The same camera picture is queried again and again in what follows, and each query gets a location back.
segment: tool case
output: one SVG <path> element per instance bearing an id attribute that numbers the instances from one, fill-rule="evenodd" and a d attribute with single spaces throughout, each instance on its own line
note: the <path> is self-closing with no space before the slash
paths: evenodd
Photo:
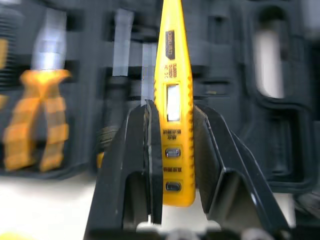
<path id="1" fill-rule="evenodd" d="M 65 157 L 60 168 L 48 172 L 40 172 L 37 164 L 6 171 L 0 161 L 0 174 L 40 179 L 64 179 L 83 171 L 96 174 L 97 154 L 107 127 L 102 113 L 112 76 L 115 12 L 119 8 L 134 12 L 125 99 L 129 111 L 152 95 L 162 1 L 24 0 L 8 5 L 19 17 L 13 18 L 12 28 L 16 41 L 11 78 L 15 84 L 2 87 L 0 92 L 7 96 L 0 110 L 1 139 L 22 96 L 19 76 L 30 68 L 44 2 L 52 2 L 67 13 L 65 69 L 72 77 L 59 85 L 70 127 Z M 318 93 L 308 69 L 302 4 L 301 0 L 182 0 L 194 103 L 223 115 L 229 128 L 252 151 L 271 189 L 281 193 L 310 190 L 318 174 Z M 273 21 L 280 36 L 283 98 L 267 97 L 257 87 L 254 37 Z M 38 156 L 43 152 L 46 132 L 42 114 L 34 137 Z M 3 144 L 0 153 L 3 158 Z"/>
<path id="2" fill-rule="evenodd" d="M 320 7 L 320 2 L 317 0 L 307 0 L 304 3 L 304 22 L 306 40 L 309 46 L 309 69 L 311 73 L 311 96 L 314 106 L 315 132 L 318 133 L 320 129 L 320 102 L 319 102 L 319 64 L 320 64 L 320 18 L 317 14 L 317 9 Z M 315 135 L 316 146 L 320 144 L 320 135 Z M 294 195 L 295 201 L 295 218 L 296 226 L 301 229 L 319 229 L 319 190 L 320 190 L 320 175 L 318 175 L 317 185 L 307 193 Z"/>

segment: black clamp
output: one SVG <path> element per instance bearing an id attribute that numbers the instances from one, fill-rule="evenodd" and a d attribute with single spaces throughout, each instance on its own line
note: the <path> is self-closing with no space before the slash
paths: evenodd
<path id="1" fill-rule="evenodd" d="M 209 107 L 195 106 L 193 126 L 196 183 L 207 219 L 236 233 L 260 228 L 276 239 L 289 239 L 291 230 L 255 158 L 223 117 Z M 124 231 L 135 231 L 148 215 L 152 223 L 161 223 L 160 134 L 152 101 L 128 114 L 105 153 L 85 239 L 161 239 L 158 233 Z"/>

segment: yellow voltage tester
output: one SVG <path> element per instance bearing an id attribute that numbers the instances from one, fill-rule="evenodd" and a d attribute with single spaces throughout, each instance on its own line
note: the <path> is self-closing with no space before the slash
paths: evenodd
<path id="1" fill-rule="evenodd" d="M 193 79 L 181 0 L 164 0 L 154 73 L 159 111 L 163 204 L 188 207 L 195 200 Z"/>

